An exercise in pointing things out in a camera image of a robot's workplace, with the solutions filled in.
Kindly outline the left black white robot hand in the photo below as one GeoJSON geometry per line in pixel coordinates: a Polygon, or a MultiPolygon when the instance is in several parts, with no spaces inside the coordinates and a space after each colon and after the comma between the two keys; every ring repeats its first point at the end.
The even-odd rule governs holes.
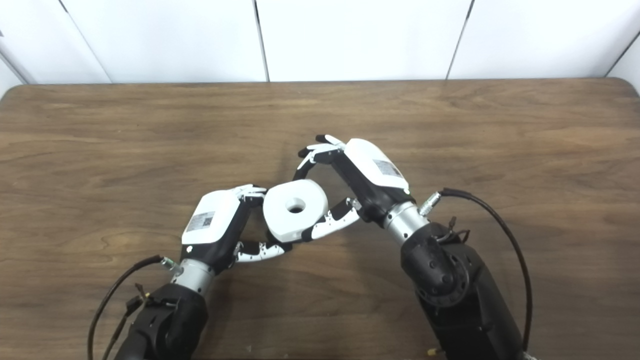
{"type": "Polygon", "coordinates": [[[171,284],[204,297],[215,276],[237,263],[260,262],[284,255],[292,244],[240,240],[254,208],[263,205],[267,189],[245,184],[205,194],[181,237],[180,260],[161,260],[171,284]]]}

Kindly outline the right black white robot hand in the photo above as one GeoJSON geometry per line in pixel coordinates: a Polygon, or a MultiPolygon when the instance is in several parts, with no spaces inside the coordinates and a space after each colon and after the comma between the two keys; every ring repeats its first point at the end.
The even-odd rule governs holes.
{"type": "Polygon", "coordinates": [[[360,138],[342,142],[320,134],[316,144],[298,152],[301,162],[293,179],[304,180],[317,164],[332,166],[353,195],[336,203],[296,243],[321,239],[357,221],[374,223],[388,231],[400,245],[429,221],[419,214],[410,186],[397,166],[374,143],[360,138]]]}

